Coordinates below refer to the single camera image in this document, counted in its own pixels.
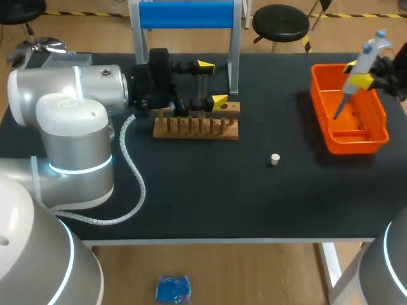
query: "small white cap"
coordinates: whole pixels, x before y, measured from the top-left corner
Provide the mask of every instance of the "small white cap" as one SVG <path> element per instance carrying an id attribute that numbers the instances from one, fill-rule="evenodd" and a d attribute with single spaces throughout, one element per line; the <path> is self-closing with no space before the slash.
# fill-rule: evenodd
<path id="1" fill-rule="evenodd" d="M 279 159 L 280 159 L 279 154 L 272 154 L 272 156 L 270 157 L 270 161 L 271 161 L 272 165 L 277 165 L 277 163 L 279 162 Z"/>

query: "black stool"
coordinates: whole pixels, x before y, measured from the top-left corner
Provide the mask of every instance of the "black stool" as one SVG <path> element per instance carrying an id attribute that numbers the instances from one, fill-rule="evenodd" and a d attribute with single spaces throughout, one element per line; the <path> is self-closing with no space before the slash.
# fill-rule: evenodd
<path id="1" fill-rule="evenodd" d="M 45 9 L 45 0 L 0 0 L 0 24 L 25 24 L 29 35 L 29 40 L 19 43 L 8 55 L 8 64 L 12 69 L 24 68 L 34 52 L 66 53 L 65 44 L 58 39 L 34 39 L 34 31 L 28 22 L 41 16 Z"/>
<path id="2" fill-rule="evenodd" d="M 318 2 L 322 11 L 310 29 L 309 18 Z M 274 53 L 277 51 L 277 43 L 291 43 L 304 38 L 315 28 L 331 2 L 332 0 L 317 0 L 308 16 L 299 9 L 284 4 L 271 4 L 260 8 L 253 16 L 253 29 L 259 35 L 253 42 L 257 43 L 263 38 L 273 41 Z"/>

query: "black table surface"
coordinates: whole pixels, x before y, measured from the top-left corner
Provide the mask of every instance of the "black table surface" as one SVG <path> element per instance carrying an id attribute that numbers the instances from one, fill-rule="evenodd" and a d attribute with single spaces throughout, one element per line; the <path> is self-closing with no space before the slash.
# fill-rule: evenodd
<path id="1" fill-rule="evenodd" d="M 217 64 L 208 93 L 227 88 L 225 56 L 174 55 Z M 29 67 L 45 58 L 33 57 Z M 144 177 L 147 196 L 130 220 L 115 226 L 64 222 L 82 240 L 185 238 L 372 238 L 404 207 L 407 121 L 401 106 L 380 93 L 390 141 L 370 156 L 328 153 L 310 100 L 310 68 L 344 63 L 355 54 L 242 55 L 239 140 L 154 139 L 153 117 L 128 129 L 128 151 Z M 93 64 L 130 71 L 134 56 L 92 54 Z M 177 78 L 183 97 L 197 80 Z M 113 119 L 116 133 L 127 116 Z M 275 167 L 270 155 L 279 153 Z M 37 130 L 18 126 L 8 110 L 0 127 L 0 157 L 45 157 Z M 139 186 L 113 141 L 115 189 L 103 205 L 81 213 L 119 217 L 137 203 Z"/>

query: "white cable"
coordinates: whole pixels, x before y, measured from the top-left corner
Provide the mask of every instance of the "white cable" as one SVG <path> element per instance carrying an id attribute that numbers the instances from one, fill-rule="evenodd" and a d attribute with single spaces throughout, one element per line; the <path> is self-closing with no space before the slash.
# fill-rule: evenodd
<path id="1" fill-rule="evenodd" d="M 123 126 L 121 127 L 119 143 L 120 143 L 121 152 L 122 152 L 123 156 L 125 157 L 127 164 L 129 165 L 130 169 L 134 173 L 134 175 L 140 185 L 140 198 L 139 198 L 139 202 L 136 204 L 136 206 L 131 211 L 129 211 L 129 213 L 127 213 L 126 215 L 121 216 L 116 219 L 109 219 L 109 220 L 94 219 L 94 218 L 86 217 L 86 216 L 71 213 L 71 212 L 65 212 L 65 211 L 54 211 L 56 216 L 75 219 L 75 220 L 78 220 L 81 222 L 86 222 L 88 224 L 95 224 L 97 226 L 111 226 L 113 224 L 119 224 L 123 221 L 126 221 L 127 219 L 133 217 L 134 214 L 136 214 L 140 210 L 140 208 L 142 207 L 142 204 L 144 203 L 144 200 L 146 199 L 146 185 L 144 184 L 144 181 L 141 177 L 140 172 L 138 171 L 137 167 L 135 167 L 131 157 L 129 156 L 127 147 L 126 147 L 126 143 L 125 143 L 125 135 L 126 135 L 127 128 L 133 121 L 135 121 L 135 116 L 132 114 L 131 116 L 129 116 L 126 119 Z"/>

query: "yellow black hazard tape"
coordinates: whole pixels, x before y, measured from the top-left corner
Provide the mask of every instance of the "yellow black hazard tape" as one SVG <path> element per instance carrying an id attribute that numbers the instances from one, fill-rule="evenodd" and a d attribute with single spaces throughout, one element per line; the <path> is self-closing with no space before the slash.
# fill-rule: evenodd
<path id="1" fill-rule="evenodd" d="M 115 13 L 92 13 L 89 11 L 46 11 L 44 15 L 60 16 L 99 16 L 99 17 L 119 17 L 130 18 L 130 16 Z M 323 14 L 321 18 L 407 18 L 407 14 Z"/>
<path id="2" fill-rule="evenodd" d="M 46 11 L 43 15 L 56 15 L 56 16 L 98 16 L 98 17 L 118 17 L 130 18 L 122 14 L 115 13 L 91 13 L 89 11 Z"/>
<path id="3" fill-rule="evenodd" d="M 323 14 L 321 18 L 407 18 L 407 14 Z"/>
<path id="4" fill-rule="evenodd" d="M 312 53 L 312 48 L 311 48 L 310 39 L 308 38 L 308 35 L 305 35 L 305 37 L 302 40 L 303 40 L 303 46 L 305 49 L 305 53 Z"/>

